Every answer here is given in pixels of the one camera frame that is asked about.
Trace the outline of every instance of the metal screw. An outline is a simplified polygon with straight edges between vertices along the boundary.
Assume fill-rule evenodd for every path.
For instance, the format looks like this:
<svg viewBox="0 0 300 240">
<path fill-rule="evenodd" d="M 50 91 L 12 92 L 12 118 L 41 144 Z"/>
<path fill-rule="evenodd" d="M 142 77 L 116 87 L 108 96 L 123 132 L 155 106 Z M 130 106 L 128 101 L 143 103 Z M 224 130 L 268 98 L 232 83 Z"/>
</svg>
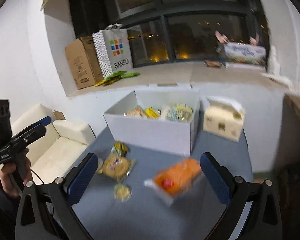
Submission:
<svg viewBox="0 0 300 240">
<path fill-rule="evenodd" d="M 28 181 L 26 187 L 32 187 L 32 185 L 33 185 L 33 181 Z"/>
<path fill-rule="evenodd" d="M 240 176 L 236 176 L 236 177 L 234 178 L 234 180 L 235 180 L 236 182 L 238 182 L 238 183 L 242 183 L 242 182 L 243 182 L 243 178 L 240 177 Z"/>
<path fill-rule="evenodd" d="M 266 179 L 266 184 L 267 184 L 268 186 L 272 186 L 272 181 L 269 180 L 269 179 Z"/>
<path fill-rule="evenodd" d="M 57 178 L 54 180 L 54 182 L 55 182 L 56 184 L 62 183 L 62 182 L 63 182 L 63 177 L 57 177 Z"/>
</svg>

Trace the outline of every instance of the sofa cushion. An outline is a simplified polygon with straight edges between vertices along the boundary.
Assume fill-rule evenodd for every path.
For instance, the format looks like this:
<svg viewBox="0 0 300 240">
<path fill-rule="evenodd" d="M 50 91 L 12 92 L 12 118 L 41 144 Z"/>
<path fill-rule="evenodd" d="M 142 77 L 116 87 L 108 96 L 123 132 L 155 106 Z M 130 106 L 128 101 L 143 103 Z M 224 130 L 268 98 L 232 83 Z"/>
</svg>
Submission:
<svg viewBox="0 0 300 240">
<path fill-rule="evenodd" d="M 86 148 L 85 144 L 61 137 L 37 160 L 32 170 L 44 183 L 51 183 L 56 177 L 63 176 Z M 32 176 L 37 185 L 42 184 L 35 174 Z"/>
<path fill-rule="evenodd" d="M 11 128 L 13 135 L 16 135 L 18 132 L 22 131 L 24 128 L 41 120 L 42 118 L 50 116 L 52 122 L 56 119 L 52 110 L 41 105 L 37 104 L 31 107 L 27 112 L 25 112 L 17 121 L 15 121 Z M 53 145 L 59 138 L 60 135 L 51 124 L 46 126 L 46 135 L 35 141 L 34 143 L 28 146 L 29 153 L 27 157 L 31 161 L 32 165 Z"/>
<path fill-rule="evenodd" d="M 66 137 L 86 145 L 90 145 L 96 138 L 90 126 L 85 123 L 55 120 L 53 126 L 61 137 Z"/>
</svg>

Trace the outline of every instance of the black cable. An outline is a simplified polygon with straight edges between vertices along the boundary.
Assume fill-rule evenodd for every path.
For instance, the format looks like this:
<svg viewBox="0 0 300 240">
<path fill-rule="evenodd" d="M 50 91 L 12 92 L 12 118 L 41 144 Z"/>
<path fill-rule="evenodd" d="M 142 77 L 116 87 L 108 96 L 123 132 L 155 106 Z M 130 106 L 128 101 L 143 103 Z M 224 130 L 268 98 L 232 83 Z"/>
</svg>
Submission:
<svg viewBox="0 0 300 240">
<path fill-rule="evenodd" d="M 43 184 L 45 184 L 44 182 L 43 182 L 43 180 L 38 176 L 38 174 L 36 174 L 32 169 L 30 169 L 38 178 L 39 178 L 39 180 L 41 180 L 41 182 L 43 183 Z M 53 204 L 51 203 L 51 206 L 52 206 L 52 213 L 51 213 L 51 215 L 53 216 L 53 214 L 54 214 L 54 206 L 53 206 Z"/>
<path fill-rule="evenodd" d="M 36 174 L 32 169 L 31 169 L 31 171 L 39 178 L 39 180 L 41 180 L 41 182 L 42 182 L 43 184 L 45 184 L 45 183 L 43 182 L 43 180 L 38 176 L 38 174 Z"/>
</svg>

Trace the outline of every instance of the colorful square logo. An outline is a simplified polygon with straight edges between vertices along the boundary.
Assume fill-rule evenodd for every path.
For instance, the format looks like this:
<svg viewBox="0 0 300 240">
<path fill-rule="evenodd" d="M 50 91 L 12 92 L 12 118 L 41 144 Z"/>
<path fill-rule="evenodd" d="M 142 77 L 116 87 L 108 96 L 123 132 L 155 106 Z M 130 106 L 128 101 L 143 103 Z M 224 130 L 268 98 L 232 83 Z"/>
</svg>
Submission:
<svg viewBox="0 0 300 240">
<path fill-rule="evenodd" d="M 123 54 L 122 39 L 110 40 L 109 42 L 111 45 L 110 48 L 112 50 L 113 56 Z"/>
</svg>

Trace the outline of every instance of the window sill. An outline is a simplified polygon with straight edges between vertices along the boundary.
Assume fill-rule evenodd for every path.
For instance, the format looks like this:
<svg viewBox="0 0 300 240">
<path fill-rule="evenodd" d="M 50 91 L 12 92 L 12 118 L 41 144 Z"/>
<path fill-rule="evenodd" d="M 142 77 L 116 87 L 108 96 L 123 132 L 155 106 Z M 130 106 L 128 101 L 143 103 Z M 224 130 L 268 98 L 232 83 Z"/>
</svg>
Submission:
<svg viewBox="0 0 300 240">
<path fill-rule="evenodd" d="M 130 72 L 139 72 L 140 75 L 133 78 L 122 79 L 108 86 L 87 87 L 75 91 L 69 97 L 76 97 L 93 92 L 107 90 L 123 90 L 138 86 L 176 86 L 180 83 L 198 86 L 199 83 L 245 83 L 262 86 L 269 89 L 285 87 L 269 78 L 260 75 L 256 70 L 238 70 L 226 68 L 207 68 L 203 62 L 170 63 L 150 65 L 135 68 Z"/>
</svg>

